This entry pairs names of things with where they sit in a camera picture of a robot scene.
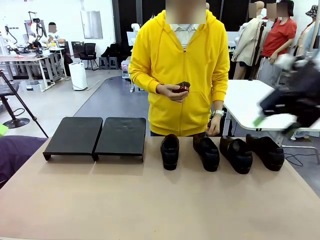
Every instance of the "white collared shirt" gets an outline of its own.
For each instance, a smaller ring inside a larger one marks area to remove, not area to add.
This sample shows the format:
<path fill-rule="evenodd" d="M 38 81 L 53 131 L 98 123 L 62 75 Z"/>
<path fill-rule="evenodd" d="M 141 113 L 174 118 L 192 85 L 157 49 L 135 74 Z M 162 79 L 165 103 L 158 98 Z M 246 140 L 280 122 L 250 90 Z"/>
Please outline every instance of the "white collared shirt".
<path fill-rule="evenodd" d="M 170 27 L 179 39 L 183 49 L 186 50 L 199 24 L 170 24 Z"/>

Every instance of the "black tray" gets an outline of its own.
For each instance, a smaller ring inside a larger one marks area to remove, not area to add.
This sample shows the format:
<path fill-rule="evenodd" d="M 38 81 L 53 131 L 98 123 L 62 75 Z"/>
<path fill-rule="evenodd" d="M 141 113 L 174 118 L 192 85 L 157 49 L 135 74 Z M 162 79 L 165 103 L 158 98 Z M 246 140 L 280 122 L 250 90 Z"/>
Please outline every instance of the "black tray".
<path fill-rule="evenodd" d="M 102 131 L 101 117 L 65 117 L 43 152 L 48 161 L 51 155 L 92 156 Z"/>
<path fill-rule="evenodd" d="M 105 120 L 98 144 L 98 155 L 142 157 L 146 136 L 146 119 L 131 117 L 108 117 Z"/>

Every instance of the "purple fabric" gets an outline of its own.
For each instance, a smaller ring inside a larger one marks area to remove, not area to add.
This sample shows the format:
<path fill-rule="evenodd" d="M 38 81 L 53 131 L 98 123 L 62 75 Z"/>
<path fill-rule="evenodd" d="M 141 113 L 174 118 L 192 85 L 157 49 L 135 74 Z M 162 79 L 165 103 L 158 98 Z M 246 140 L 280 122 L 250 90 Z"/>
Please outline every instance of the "purple fabric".
<path fill-rule="evenodd" d="M 0 188 L 46 141 L 31 136 L 0 137 Z"/>

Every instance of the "wristwatch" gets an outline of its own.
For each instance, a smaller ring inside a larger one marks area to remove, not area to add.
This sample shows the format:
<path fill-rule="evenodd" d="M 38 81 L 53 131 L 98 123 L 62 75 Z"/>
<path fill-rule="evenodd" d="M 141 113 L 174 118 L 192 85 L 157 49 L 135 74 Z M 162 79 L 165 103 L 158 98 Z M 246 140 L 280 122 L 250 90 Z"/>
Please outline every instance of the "wristwatch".
<path fill-rule="evenodd" d="M 215 111 L 213 111 L 213 115 L 216 115 L 216 114 L 219 114 L 222 117 L 225 114 L 225 111 L 223 111 L 223 110 L 215 110 Z"/>

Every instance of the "tripod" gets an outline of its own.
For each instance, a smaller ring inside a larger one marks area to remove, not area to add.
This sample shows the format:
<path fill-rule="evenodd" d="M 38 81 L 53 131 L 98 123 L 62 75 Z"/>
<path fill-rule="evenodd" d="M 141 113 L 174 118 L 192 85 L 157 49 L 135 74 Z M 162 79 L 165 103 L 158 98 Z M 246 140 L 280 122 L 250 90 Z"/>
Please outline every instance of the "tripod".
<path fill-rule="evenodd" d="M 3 78 L 3 80 L 5 81 L 5 83 L 8 85 L 8 87 L 11 89 L 11 91 L 14 93 L 14 95 L 16 96 L 16 98 L 19 100 L 19 102 L 22 104 L 22 106 L 24 107 L 24 109 L 28 112 L 28 114 L 30 115 L 30 117 L 32 118 L 32 120 L 38 125 L 38 127 L 41 129 L 41 131 L 43 132 L 43 134 L 47 137 L 48 135 L 46 134 L 46 132 L 44 131 L 44 129 L 40 126 L 40 124 L 37 121 L 37 117 L 34 116 L 32 114 L 32 112 L 30 111 L 30 109 L 27 107 L 27 105 L 25 104 L 25 102 L 22 100 L 22 98 L 19 96 L 19 94 L 17 93 L 17 91 L 15 90 L 15 88 L 11 85 L 11 83 L 9 82 L 9 80 L 7 79 L 7 77 L 5 76 L 5 74 L 2 72 L 2 70 L 0 69 L 0 77 Z"/>

